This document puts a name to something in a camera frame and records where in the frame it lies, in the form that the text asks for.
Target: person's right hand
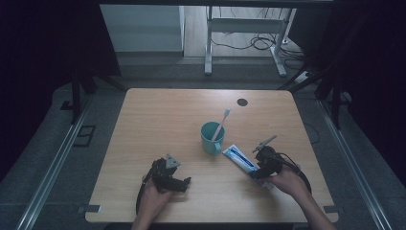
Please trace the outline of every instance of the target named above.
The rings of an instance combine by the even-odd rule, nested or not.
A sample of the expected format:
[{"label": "person's right hand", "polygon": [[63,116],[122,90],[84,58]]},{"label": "person's right hand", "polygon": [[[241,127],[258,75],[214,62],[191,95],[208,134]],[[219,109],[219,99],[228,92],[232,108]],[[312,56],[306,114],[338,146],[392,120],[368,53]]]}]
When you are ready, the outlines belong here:
[{"label": "person's right hand", "polygon": [[297,198],[308,193],[305,182],[289,167],[283,165],[282,170],[277,175],[271,175],[264,179],[266,182],[274,184],[282,192]]}]

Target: person's left hand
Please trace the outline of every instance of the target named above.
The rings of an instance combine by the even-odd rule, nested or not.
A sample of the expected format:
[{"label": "person's left hand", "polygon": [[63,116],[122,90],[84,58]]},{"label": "person's left hand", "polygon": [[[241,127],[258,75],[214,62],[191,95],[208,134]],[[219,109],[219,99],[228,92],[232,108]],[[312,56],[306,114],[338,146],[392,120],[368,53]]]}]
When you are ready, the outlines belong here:
[{"label": "person's left hand", "polygon": [[150,179],[147,182],[143,196],[141,197],[140,210],[134,221],[134,223],[136,223],[135,225],[150,225],[164,209],[172,194],[173,191],[166,191],[163,194],[159,193],[155,184]]}]

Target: human arm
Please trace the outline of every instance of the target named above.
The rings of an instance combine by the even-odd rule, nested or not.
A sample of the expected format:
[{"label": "human arm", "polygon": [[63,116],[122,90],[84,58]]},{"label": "human arm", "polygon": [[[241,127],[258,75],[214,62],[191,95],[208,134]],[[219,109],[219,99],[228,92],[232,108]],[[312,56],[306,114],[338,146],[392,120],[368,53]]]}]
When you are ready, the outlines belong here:
[{"label": "human arm", "polygon": [[316,203],[303,180],[292,169],[283,165],[279,174],[271,175],[265,180],[271,182],[282,192],[291,195],[296,200],[302,208],[311,229],[336,229]]},{"label": "human arm", "polygon": [[166,191],[163,194],[159,193],[155,184],[150,179],[141,197],[140,210],[138,211],[137,218],[132,223],[131,230],[147,230],[152,221],[164,209],[172,194],[172,191]]}]

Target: wooden floor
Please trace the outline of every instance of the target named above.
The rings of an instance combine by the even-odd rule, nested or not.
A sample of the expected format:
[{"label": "wooden floor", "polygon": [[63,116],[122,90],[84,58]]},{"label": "wooden floor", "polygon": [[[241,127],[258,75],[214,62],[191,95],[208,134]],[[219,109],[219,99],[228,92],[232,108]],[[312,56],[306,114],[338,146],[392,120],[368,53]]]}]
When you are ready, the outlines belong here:
[{"label": "wooden floor", "polygon": [[[204,57],[207,40],[207,11],[206,7],[185,7],[185,46],[184,57]],[[280,8],[236,8],[236,7],[213,7],[213,17],[235,17],[235,18],[272,18],[283,20],[287,10]],[[215,45],[225,44],[232,47],[244,48],[251,44],[251,39],[257,34],[242,34],[242,33],[213,33],[212,35],[212,51],[214,57],[271,57],[269,49],[262,51],[254,47],[248,49],[235,49],[226,46]],[[261,37],[273,39],[270,34],[260,34]],[[271,42],[262,41],[256,43],[260,48],[265,48],[271,45]],[[289,42],[285,46],[297,50],[295,44]]]}]

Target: cup handle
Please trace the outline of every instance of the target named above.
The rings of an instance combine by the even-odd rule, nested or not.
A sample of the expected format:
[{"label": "cup handle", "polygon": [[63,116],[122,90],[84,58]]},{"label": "cup handle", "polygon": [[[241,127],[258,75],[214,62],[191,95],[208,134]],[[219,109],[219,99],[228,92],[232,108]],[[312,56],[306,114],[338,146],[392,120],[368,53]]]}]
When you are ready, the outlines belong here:
[{"label": "cup handle", "polygon": [[214,146],[215,146],[215,152],[221,151],[220,143],[215,143]]}]

